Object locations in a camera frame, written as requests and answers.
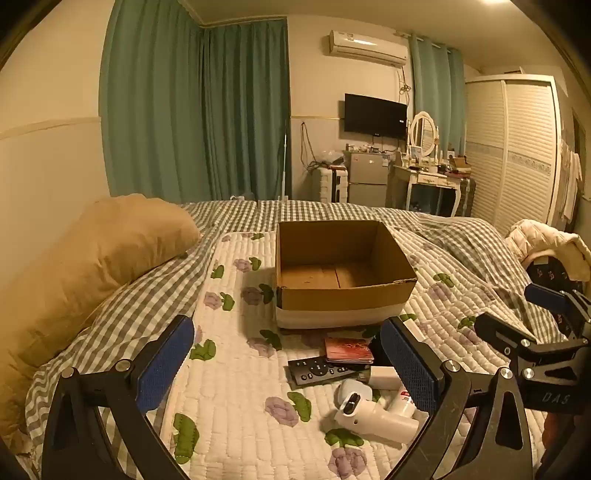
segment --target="wall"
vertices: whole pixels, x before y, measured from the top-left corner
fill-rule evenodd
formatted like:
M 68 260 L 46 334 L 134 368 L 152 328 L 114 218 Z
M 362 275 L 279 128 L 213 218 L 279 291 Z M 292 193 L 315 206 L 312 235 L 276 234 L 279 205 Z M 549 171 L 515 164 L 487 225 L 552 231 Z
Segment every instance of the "wall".
M 99 70 L 115 0 L 62 0 L 0 70 L 0 134 L 49 119 L 98 116 Z
M 98 117 L 115 0 L 62 0 L 0 70 L 0 287 L 109 195 Z
M 306 122 L 310 142 L 318 157 L 322 151 L 342 151 L 347 143 L 371 143 L 370 135 L 343 132 L 342 122 L 345 93 L 356 93 L 406 103 L 408 117 L 413 117 L 413 92 L 400 94 L 402 70 L 370 61 L 333 57 L 329 55 L 331 30 L 367 35 L 403 44 L 408 41 L 395 35 L 395 30 L 344 18 L 316 15 L 289 15 L 288 42 L 290 51 L 291 89 L 291 165 L 292 198 L 312 198 L 310 176 L 305 164 L 312 157 L 301 153 L 301 123 Z M 465 66 L 466 76 L 480 73 Z M 404 66 L 406 84 L 413 86 L 413 70 L 409 61 Z M 381 140 L 376 139 L 381 147 Z M 384 148 L 397 145 L 385 143 Z

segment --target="teal curtain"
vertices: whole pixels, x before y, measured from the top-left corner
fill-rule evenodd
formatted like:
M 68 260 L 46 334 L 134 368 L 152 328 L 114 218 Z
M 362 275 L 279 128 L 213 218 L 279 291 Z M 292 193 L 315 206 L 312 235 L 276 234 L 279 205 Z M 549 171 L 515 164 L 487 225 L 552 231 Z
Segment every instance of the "teal curtain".
M 466 97 L 464 62 L 455 48 L 439 48 L 426 38 L 408 40 L 413 63 L 414 109 L 431 115 L 439 127 L 440 150 L 464 153 Z
M 277 198 L 289 118 L 287 22 L 204 29 L 177 0 L 116 0 L 99 114 L 111 195 Z
M 290 116 L 287 21 L 205 28 L 199 64 L 213 197 L 276 199 Z
M 111 195 L 212 197 L 200 133 L 200 29 L 176 0 L 117 0 L 100 70 Z

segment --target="white sliding wardrobe door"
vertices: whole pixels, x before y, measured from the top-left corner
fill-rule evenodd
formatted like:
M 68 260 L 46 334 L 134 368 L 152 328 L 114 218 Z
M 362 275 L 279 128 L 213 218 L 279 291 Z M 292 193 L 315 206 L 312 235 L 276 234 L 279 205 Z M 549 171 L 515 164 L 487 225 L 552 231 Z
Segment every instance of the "white sliding wardrobe door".
M 546 223 L 556 168 L 556 116 L 546 82 L 506 82 L 508 152 L 495 227 L 521 219 Z
M 505 144 L 501 81 L 467 83 L 466 102 L 466 156 L 476 180 L 472 216 L 494 223 Z

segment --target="television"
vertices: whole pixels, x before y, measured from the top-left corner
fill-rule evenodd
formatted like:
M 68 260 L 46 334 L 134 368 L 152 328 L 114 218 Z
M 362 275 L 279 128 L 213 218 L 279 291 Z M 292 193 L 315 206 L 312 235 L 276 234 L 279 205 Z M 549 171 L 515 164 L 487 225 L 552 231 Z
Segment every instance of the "television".
M 406 140 L 407 106 L 345 93 L 345 131 Z

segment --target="red book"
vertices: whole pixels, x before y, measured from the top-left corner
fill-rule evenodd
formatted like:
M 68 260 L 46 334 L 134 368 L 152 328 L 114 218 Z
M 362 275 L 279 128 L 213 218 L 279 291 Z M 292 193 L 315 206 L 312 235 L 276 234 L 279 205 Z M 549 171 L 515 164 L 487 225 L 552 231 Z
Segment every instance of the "red book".
M 357 338 L 324 339 L 326 344 L 326 358 L 329 362 L 345 364 L 371 364 L 374 356 L 367 341 Z

